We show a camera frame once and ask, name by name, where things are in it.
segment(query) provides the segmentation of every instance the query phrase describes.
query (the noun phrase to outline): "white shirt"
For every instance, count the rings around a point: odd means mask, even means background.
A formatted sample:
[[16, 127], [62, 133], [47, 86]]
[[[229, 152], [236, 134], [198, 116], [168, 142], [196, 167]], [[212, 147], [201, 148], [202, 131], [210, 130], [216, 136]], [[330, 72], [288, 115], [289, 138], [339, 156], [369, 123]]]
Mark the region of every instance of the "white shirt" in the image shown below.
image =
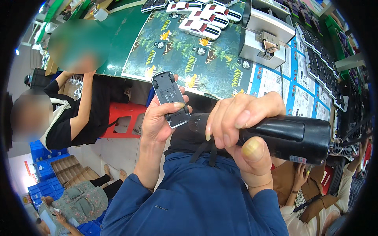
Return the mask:
[[[348, 201], [349, 201], [349, 191], [350, 191], [350, 184], [352, 182], [352, 176], [354, 172], [351, 172], [347, 169], [349, 164], [345, 165], [344, 173], [342, 174], [339, 191], [337, 197], [339, 197], [339, 201], [337, 201], [337, 205], [341, 208], [343, 212], [348, 211]], [[280, 209], [283, 219], [285, 220], [287, 229], [289, 231], [289, 235], [300, 235], [300, 236], [315, 236], [316, 235], [316, 217], [312, 218], [310, 222], [307, 224], [296, 217], [296, 212], [294, 213], [294, 206], [284, 206]], [[330, 206], [327, 209], [322, 209], [319, 213], [320, 216], [320, 232], [319, 235], [322, 234], [322, 229], [324, 226], [324, 222], [327, 216], [332, 212], [337, 211], [340, 215], [339, 208], [335, 205]]]

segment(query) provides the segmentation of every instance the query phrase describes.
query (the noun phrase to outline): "floor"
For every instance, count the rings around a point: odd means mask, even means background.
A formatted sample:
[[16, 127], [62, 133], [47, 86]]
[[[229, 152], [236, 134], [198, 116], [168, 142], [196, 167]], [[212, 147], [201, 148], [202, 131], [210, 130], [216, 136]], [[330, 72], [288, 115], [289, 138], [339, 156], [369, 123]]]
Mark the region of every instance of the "floor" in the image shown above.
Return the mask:
[[[146, 104], [147, 95], [151, 88], [150, 83], [133, 81], [131, 88], [132, 97], [131, 102], [136, 104]], [[138, 118], [134, 129], [139, 130], [143, 116]], [[125, 132], [128, 128], [127, 117], [119, 120], [119, 126], [115, 130], [119, 133]], [[108, 164], [110, 167], [110, 173], [114, 177], [114, 181], [119, 179], [119, 171], [123, 169], [127, 175], [134, 171], [135, 164], [139, 158], [139, 141], [140, 139], [128, 138], [128, 139], [98, 139], [95, 144], [81, 145], [78, 147], [70, 147], [68, 151], [70, 154], [75, 155], [77, 160], [83, 167], [89, 166], [99, 176], [103, 176], [104, 164]], [[169, 146], [170, 139], [167, 140], [165, 150]], [[160, 184], [164, 177], [163, 163], [165, 156], [162, 155], [160, 176], [156, 187]]]

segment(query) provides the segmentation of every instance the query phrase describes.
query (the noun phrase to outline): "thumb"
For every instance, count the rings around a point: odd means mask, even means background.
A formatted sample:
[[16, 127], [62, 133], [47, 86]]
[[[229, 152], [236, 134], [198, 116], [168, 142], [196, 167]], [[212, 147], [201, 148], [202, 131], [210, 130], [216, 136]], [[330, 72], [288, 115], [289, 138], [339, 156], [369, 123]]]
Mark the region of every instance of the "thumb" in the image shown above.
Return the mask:
[[272, 159], [268, 146], [261, 137], [248, 139], [242, 146], [241, 154], [254, 175], [260, 176], [270, 171]]
[[181, 102], [164, 103], [160, 106], [156, 106], [150, 110], [150, 113], [155, 116], [164, 116], [168, 113], [175, 113], [185, 106]]

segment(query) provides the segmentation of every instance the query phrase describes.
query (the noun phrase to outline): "tan shoe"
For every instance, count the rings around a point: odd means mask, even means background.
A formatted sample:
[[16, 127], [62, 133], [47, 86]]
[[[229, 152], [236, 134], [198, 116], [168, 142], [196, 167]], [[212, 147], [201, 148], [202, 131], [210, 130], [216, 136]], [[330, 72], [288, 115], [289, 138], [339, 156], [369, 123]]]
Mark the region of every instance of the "tan shoe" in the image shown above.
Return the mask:
[[121, 169], [121, 170], [119, 171], [119, 179], [122, 180], [122, 182], [124, 182], [126, 178], [127, 178], [127, 173], [126, 173], [126, 171], [124, 171], [124, 170]]
[[110, 176], [110, 181], [114, 180], [113, 176], [110, 174], [110, 168], [109, 168], [108, 164], [104, 165], [104, 171], [105, 171], [105, 174]]

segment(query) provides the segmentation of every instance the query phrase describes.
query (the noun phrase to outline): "red plastic stool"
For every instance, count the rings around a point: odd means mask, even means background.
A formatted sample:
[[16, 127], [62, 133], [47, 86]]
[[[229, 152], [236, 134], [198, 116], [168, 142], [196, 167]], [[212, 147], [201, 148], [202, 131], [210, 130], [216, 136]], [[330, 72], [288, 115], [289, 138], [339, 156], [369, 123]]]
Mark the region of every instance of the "red plastic stool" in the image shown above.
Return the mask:
[[106, 130], [106, 132], [102, 136], [100, 136], [100, 138], [140, 138], [140, 135], [132, 134], [132, 131], [138, 115], [145, 113], [146, 109], [147, 107], [144, 105], [138, 105], [131, 102], [111, 102], [109, 110], [109, 124], [115, 122], [118, 118], [125, 116], [131, 116], [131, 120], [126, 133], [115, 133], [114, 127], [116, 126], [116, 124], [114, 123]]

